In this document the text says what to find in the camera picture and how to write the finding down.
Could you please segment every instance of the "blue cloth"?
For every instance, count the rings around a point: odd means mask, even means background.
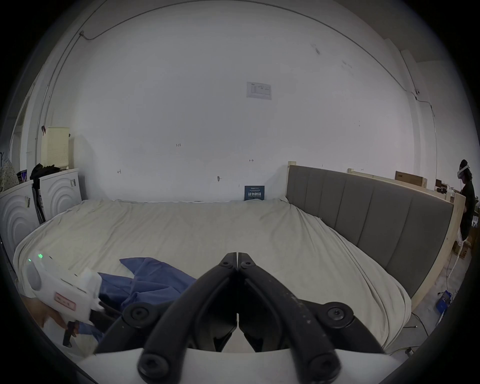
[[[151,257],[120,259],[134,278],[101,273],[102,285],[99,296],[105,295],[121,311],[135,302],[161,304],[175,300],[195,279],[171,265]],[[97,340],[101,332],[91,325],[80,323],[79,333],[93,334]]]

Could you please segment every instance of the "white bed sheet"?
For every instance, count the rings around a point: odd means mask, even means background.
[[[403,287],[376,261],[286,200],[131,203],[86,200],[37,228],[17,247],[27,296],[29,256],[41,252],[80,273],[132,277],[119,259],[153,257],[198,278],[228,252],[246,252],[298,298],[340,301],[385,348],[410,318]]]

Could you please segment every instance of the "upholstered headboard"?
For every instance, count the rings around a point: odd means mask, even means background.
[[[456,220],[457,229],[450,228],[454,204],[446,200],[394,183],[325,169],[290,166],[287,199],[320,217],[373,258],[410,297],[431,272],[441,248],[448,247],[444,245],[447,238],[452,249],[460,224]],[[449,231],[455,235],[447,236]]]

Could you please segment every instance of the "black shirt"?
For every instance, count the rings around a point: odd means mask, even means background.
[[[460,233],[462,234],[462,240],[465,240],[472,225],[473,210],[475,208],[475,192],[473,191],[472,180],[467,181],[461,193],[465,196],[465,208],[467,208],[460,222]]]

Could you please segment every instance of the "hand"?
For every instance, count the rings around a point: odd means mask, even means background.
[[[67,329],[67,325],[56,310],[50,308],[48,305],[46,305],[37,298],[31,299],[25,296],[21,296],[21,298],[25,307],[28,309],[33,319],[40,328],[43,328],[45,321],[47,321],[47,319],[51,317],[53,321],[55,321],[59,326],[61,326],[63,329]],[[76,325],[75,329],[73,330],[73,336],[76,337],[77,334],[78,325]]]

